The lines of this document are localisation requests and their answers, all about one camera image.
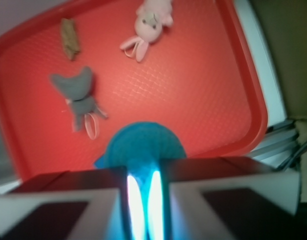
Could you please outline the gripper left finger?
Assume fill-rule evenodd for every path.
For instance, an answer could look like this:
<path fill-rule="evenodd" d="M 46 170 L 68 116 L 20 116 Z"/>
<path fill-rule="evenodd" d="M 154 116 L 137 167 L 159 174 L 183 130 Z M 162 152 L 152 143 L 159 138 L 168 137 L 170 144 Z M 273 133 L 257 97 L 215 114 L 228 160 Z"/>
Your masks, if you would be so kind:
<path fill-rule="evenodd" d="M 124 167 L 34 176 L 0 194 L 0 240 L 129 240 Z"/>

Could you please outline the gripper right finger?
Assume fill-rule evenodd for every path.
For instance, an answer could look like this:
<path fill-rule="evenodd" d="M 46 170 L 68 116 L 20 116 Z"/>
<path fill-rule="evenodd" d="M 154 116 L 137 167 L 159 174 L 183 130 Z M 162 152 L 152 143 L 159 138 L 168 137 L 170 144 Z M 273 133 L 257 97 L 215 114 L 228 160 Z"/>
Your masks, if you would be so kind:
<path fill-rule="evenodd" d="M 161 164 L 168 240 L 307 240 L 298 171 L 248 157 Z"/>

